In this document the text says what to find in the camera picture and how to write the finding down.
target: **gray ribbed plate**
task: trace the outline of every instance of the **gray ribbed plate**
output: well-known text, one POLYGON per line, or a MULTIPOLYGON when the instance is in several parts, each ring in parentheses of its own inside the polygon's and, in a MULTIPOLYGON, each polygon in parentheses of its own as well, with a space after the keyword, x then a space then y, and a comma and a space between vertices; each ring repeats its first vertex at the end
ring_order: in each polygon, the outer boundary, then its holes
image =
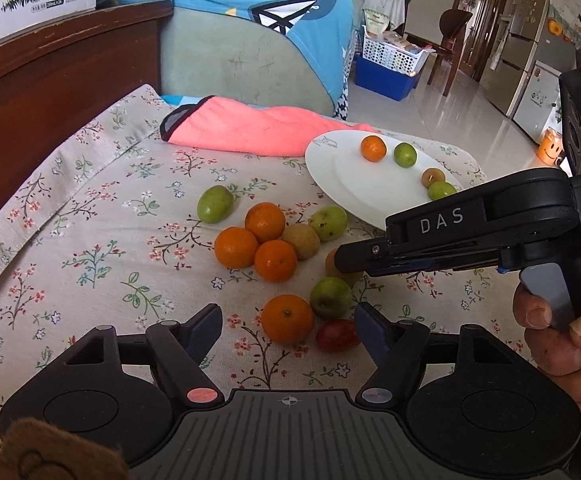
MULTIPOLYGON (((184 416, 134 480, 467 480, 432 462, 389 413, 342 391, 234 391, 227 405, 184 416)), ((541 477, 567 480, 561 472, 541 477)))

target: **red circular sticker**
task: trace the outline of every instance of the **red circular sticker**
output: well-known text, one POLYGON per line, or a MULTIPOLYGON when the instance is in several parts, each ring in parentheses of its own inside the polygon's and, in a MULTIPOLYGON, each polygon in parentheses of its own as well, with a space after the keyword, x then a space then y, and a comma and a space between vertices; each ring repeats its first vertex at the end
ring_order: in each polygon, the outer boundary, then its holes
POLYGON ((212 388, 195 388, 188 392, 188 400, 197 404, 206 404, 217 399, 218 393, 212 388))

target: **floor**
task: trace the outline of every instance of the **floor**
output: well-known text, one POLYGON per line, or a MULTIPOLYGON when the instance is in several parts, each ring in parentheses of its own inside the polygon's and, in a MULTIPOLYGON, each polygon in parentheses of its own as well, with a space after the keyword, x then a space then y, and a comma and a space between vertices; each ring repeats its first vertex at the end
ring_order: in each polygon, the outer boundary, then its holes
POLYGON ((446 98, 445 76, 437 75, 428 86, 429 70, 401 102, 351 84, 348 120, 462 148, 490 180, 544 165, 535 156, 536 145, 486 100, 475 81, 459 72, 446 98))

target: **pink towel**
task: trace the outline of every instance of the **pink towel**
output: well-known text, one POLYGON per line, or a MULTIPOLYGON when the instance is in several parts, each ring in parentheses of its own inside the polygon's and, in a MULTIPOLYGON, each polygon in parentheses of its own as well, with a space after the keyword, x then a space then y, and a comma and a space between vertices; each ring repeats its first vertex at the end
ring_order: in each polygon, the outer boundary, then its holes
POLYGON ((304 156, 311 140, 337 130, 377 133, 368 124, 348 126, 302 108, 257 110, 214 96, 177 108, 160 127, 162 139, 178 146, 265 156, 304 156))

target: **red fruit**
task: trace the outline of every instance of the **red fruit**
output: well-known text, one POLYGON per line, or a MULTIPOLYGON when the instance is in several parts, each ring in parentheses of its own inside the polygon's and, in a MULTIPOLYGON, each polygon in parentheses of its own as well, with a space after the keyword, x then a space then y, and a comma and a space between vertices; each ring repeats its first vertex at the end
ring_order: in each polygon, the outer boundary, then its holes
POLYGON ((351 319, 336 319, 324 323, 317 332, 317 348, 329 354, 346 352, 361 341, 355 333, 355 322, 351 319))

